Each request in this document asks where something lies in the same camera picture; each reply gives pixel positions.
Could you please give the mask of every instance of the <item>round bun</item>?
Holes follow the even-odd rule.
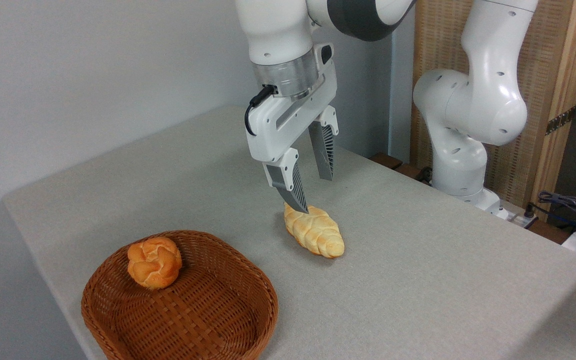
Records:
[[[148,289],[172,284],[181,269],[181,253],[167,237],[153,237],[128,248],[128,274]]]

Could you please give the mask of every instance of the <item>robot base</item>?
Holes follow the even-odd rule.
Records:
[[[508,210],[502,207],[499,196],[489,189],[486,189],[485,187],[474,195],[471,194],[469,196],[455,196],[455,198],[463,201],[464,203],[474,205],[475,207],[482,209],[485,212],[489,212],[490,214],[501,219],[508,219]]]

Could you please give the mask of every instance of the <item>table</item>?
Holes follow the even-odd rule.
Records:
[[[576,359],[576,253],[342,148],[321,180],[302,137],[306,200],[346,244],[312,255],[250,158],[243,113],[216,109],[5,196],[89,359],[104,358],[80,313],[89,277],[121,246],[178,229],[217,235],[270,278],[264,360]]]

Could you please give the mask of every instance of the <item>white wall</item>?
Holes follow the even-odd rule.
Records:
[[[405,163],[410,161],[414,49],[415,9],[413,7],[392,34],[390,152],[388,154]]]
[[[210,109],[246,105],[257,87],[235,14],[232,0],[0,2],[0,359],[83,357],[14,241],[2,196]],[[370,138],[387,132],[387,118],[369,114],[380,113],[374,96],[388,94],[371,93],[380,75],[369,65],[389,66],[389,42],[317,36],[336,46],[340,143],[386,151]]]

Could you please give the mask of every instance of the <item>woven bamboo screen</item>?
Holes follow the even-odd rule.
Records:
[[[414,82],[431,69],[468,73],[461,34],[472,3],[473,0],[419,0]],[[539,1],[519,55],[518,80],[528,105],[528,121],[513,142],[486,147],[485,186],[501,199],[523,207],[536,187],[544,190],[544,183],[551,182],[549,190],[554,189],[552,178],[556,181],[562,162],[567,127],[551,134],[566,132],[565,136],[545,140],[548,121],[576,103],[576,0]],[[411,164],[418,168],[432,166],[428,129],[416,107],[411,126]]]

